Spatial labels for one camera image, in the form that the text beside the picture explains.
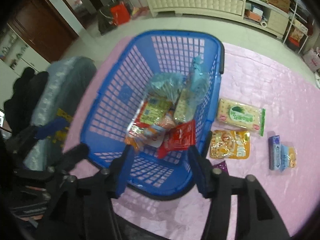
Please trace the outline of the red snack packet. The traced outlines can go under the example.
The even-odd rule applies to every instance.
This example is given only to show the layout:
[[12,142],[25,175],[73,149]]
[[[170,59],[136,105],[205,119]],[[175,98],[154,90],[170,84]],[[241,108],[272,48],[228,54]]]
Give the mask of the red snack packet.
[[171,151],[184,151],[196,144],[196,122],[177,125],[165,134],[164,140],[158,149],[158,158],[163,159]]

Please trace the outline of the orange cartoon snack pack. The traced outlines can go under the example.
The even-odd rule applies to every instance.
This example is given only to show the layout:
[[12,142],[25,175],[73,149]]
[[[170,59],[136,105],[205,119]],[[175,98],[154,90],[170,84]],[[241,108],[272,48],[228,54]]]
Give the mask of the orange cartoon snack pack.
[[141,151],[145,145],[159,148],[165,134],[176,126],[173,111],[168,111],[155,124],[139,127],[133,123],[125,135],[124,142],[133,146],[136,152]]

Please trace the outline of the purple Doublemint gum box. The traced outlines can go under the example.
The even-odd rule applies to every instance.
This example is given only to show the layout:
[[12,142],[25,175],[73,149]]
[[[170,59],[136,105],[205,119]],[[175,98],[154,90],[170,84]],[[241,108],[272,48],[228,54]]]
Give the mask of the purple Doublemint gum box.
[[281,142],[280,136],[274,135],[268,138],[269,169],[280,170],[281,166]]

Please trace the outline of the cracker pack white strip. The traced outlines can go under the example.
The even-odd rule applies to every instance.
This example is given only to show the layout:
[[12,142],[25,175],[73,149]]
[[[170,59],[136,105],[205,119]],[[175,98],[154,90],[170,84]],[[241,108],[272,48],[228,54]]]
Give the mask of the cracker pack white strip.
[[174,121],[176,124],[182,124],[193,120],[196,106],[189,99],[187,89],[181,91],[179,100],[174,111]]

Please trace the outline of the blue fox bread pack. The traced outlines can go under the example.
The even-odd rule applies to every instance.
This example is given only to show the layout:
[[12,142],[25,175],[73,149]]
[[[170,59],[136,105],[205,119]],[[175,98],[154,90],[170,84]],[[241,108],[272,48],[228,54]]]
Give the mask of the blue fox bread pack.
[[203,62],[200,56],[194,57],[187,79],[187,108],[185,112],[185,120],[193,119],[195,111],[200,105],[209,90],[209,73],[205,72]]
[[280,147],[280,170],[295,168],[297,165],[296,149],[294,147],[281,145]]

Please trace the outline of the teal wafer snack bag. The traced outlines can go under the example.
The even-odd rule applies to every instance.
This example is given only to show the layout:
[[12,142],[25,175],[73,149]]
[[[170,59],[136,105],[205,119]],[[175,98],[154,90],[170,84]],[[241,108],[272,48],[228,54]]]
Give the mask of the teal wafer snack bag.
[[146,85],[144,98],[156,97],[176,105],[184,88],[184,77],[181,73],[157,73]]

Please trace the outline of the purple small packet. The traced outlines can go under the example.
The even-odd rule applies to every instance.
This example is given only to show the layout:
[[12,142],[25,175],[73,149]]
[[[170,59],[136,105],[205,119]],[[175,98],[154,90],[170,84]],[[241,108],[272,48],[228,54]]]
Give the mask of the purple small packet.
[[226,161],[225,161],[225,160],[222,161],[222,162],[219,162],[219,163],[217,163],[217,164],[214,164],[214,165],[213,165],[213,168],[219,168],[221,171],[229,174],[229,173],[228,173],[227,164],[226,164]]

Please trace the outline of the yellow snack packet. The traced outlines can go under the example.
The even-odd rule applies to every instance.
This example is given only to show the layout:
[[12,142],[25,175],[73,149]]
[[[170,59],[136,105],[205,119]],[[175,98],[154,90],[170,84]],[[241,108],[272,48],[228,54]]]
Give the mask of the yellow snack packet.
[[250,154],[249,131],[215,130],[210,141],[213,159],[247,159]]

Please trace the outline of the green label cracker pack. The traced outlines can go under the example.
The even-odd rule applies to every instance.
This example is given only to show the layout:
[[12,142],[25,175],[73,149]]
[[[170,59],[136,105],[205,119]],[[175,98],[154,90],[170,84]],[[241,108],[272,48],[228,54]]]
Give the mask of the green label cracker pack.
[[229,125],[245,128],[251,132],[264,136],[265,130],[264,108],[255,107],[235,100],[220,98],[217,108],[217,119]]

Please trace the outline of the grey chair cover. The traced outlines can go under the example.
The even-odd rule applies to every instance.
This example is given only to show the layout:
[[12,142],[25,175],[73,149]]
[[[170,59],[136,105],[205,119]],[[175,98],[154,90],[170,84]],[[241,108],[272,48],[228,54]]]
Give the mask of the grey chair cover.
[[31,124],[42,126],[56,118],[64,118],[67,124],[35,144],[24,160],[28,169],[45,170],[61,157],[73,116],[96,71],[93,60],[83,56],[56,61],[47,68],[48,81]]

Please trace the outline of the blue plastic basket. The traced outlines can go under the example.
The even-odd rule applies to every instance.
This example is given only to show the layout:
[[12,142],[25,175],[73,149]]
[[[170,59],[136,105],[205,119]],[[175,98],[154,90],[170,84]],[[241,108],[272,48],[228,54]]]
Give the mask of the blue plastic basket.
[[206,155],[216,116],[224,47],[194,31],[152,30],[134,37],[101,85],[81,132],[88,159],[109,167],[129,145],[125,182],[172,200],[194,185],[188,150]]

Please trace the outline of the dark wooden door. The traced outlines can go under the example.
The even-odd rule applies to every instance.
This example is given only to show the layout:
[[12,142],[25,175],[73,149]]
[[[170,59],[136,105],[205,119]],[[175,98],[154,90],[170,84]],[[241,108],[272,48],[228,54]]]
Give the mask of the dark wooden door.
[[48,62],[61,59],[78,34],[49,0],[22,0],[9,26]]

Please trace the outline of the red bag on floor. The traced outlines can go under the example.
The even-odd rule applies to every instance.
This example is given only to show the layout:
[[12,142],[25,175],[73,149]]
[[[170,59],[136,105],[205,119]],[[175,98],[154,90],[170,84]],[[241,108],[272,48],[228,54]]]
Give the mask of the red bag on floor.
[[112,22],[114,25],[122,25],[129,22],[131,19],[131,16],[123,2],[120,2],[118,5],[113,6],[110,9],[110,12],[113,17]]

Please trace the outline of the cream TV cabinet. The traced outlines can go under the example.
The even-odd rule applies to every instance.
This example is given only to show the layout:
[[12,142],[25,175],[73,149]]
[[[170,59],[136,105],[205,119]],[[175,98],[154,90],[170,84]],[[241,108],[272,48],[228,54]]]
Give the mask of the cream TV cabinet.
[[201,15],[256,27],[282,39],[289,23],[283,10],[261,0],[147,0],[150,12]]

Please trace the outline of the white metal shelf rack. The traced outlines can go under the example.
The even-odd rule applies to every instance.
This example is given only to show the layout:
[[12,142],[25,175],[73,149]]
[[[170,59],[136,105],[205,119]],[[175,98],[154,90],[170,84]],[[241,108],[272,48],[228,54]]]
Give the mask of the white metal shelf rack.
[[300,54],[313,30],[313,18],[302,0],[290,0],[289,23],[283,38],[283,44]]

